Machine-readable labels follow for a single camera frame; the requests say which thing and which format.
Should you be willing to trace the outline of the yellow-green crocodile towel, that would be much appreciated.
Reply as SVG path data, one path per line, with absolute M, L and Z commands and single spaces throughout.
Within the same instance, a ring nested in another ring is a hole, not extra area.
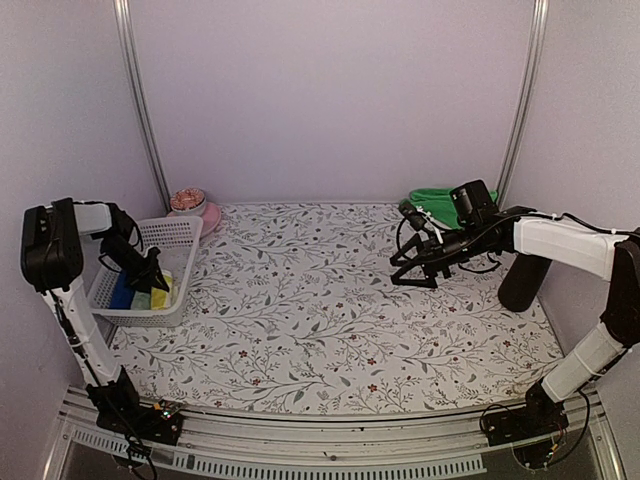
M 150 308 L 153 311 L 166 310 L 173 303 L 173 274 L 169 270 L 162 271 L 167 290 L 153 287 L 150 295 Z

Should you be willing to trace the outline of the green microfiber towel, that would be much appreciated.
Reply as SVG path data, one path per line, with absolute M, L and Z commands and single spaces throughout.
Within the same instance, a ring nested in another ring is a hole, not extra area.
M 400 203 L 405 199 L 424 212 L 429 222 L 448 230 L 479 229 L 488 225 L 499 213 L 497 193 L 489 191 L 482 180 L 454 188 L 417 189 Z

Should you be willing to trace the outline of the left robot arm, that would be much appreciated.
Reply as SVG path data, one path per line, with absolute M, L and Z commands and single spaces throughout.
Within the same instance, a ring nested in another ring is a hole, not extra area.
M 127 288 L 145 294 L 153 289 L 170 292 L 159 265 L 160 250 L 150 247 L 141 253 L 142 239 L 130 242 L 139 234 L 136 222 L 114 203 L 63 198 L 24 212 L 20 249 L 22 275 L 57 320 L 92 403 L 128 434 L 141 433 L 149 415 L 91 312 L 82 278 L 82 239 L 100 242 L 100 255 L 120 268 Z

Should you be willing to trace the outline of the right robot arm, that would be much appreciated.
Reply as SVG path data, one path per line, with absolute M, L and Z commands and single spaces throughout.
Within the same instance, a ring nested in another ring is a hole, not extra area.
M 571 305 L 593 316 L 571 349 L 529 387 L 517 427 L 537 436 L 552 424 L 556 410 L 580 388 L 606 375 L 639 343 L 639 233 L 593 225 L 563 212 L 532 207 L 502 209 L 485 183 L 474 180 L 452 189 L 456 224 L 440 227 L 433 215 L 403 200 L 398 209 L 413 236 L 399 242 L 391 263 L 396 286 L 435 289 L 454 264 L 482 254 L 509 253 L 514 259 L 498 289 L 500 304 L 520 313 L 535 298 L 545 307 L 558 302 L 549 274 L 573 282 L 566 288 Z

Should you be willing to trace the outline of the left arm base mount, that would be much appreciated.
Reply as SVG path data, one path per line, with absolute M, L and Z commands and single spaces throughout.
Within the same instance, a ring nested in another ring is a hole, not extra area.
M 86 387 L 89 399 L 98 410 L 98 427 L 114 433 L 176 446 L 184 417 L 167 413 L 163 406 L 144 406 L 131 379 L 121 369 L 115 381 L 106 385 Z

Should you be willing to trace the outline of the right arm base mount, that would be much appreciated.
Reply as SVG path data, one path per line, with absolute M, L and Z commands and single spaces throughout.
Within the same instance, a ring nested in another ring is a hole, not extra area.
M 479 420 L 479 428 L 490 446 L 563 434 L 568 426 L 563 402 L 517 408 L 492 404 L 485 409 Z

